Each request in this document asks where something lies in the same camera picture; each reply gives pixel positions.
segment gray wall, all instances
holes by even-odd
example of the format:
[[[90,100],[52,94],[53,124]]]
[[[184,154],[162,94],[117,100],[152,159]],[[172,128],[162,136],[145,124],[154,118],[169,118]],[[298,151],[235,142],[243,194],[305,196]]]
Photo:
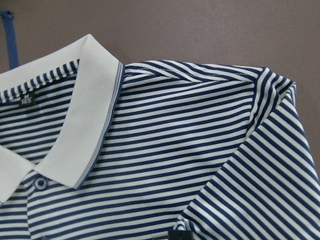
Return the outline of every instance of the gray wall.
[[[319,0],[0,0],[20,64],[91,33],[124,64],[177,60],[269,67],[297,83],[297,110],[320,175]],[[9,70],[0,25],[0,73]]]

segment white collar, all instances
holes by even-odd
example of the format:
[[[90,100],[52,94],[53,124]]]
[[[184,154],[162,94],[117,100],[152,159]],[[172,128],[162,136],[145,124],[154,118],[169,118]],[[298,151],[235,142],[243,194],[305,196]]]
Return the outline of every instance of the white collar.
[[[81,186],[99,155],[123,80],[123,64],[91,34],[35,61],[0,74],[0,92],[80,59],[60,134],[37,165],[0,145],[0,202],[4,203],[31,170],[70,188]]]

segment polo shirt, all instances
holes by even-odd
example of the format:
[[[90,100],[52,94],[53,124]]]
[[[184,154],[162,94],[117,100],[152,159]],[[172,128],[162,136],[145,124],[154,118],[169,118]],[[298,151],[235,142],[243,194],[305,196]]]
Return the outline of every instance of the polo shirt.
[[[0,74],[0,239],[320,240],[295,91],[267,67],[123,65],[90,34]]]

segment blue object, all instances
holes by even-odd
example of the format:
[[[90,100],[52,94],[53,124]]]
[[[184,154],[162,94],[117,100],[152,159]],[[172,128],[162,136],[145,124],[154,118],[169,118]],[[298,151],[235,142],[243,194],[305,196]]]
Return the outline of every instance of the blue object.
[[[0,15],[3,21],[6,46],[8,50],[9,66],[14,69],[19,66],[16,35],[14,28],[14,16],[8,10],[1,10]]]

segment black tag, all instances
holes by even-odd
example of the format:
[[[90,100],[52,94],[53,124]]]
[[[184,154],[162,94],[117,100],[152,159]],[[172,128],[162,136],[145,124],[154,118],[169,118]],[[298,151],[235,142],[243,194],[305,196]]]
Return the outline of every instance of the black tag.
[[[19,101],[19,108],[26,108],[30,106],[34,106],[36,104],[35,101],[35,92],[30,91],[26,94],[21,94],[20,101]]]
[[[194,240],[192,231],[170,230],[168,240]]]
[[[168,237],[167,236],[158,236],[158,237],[152,238],[152,240],[168,240]]]

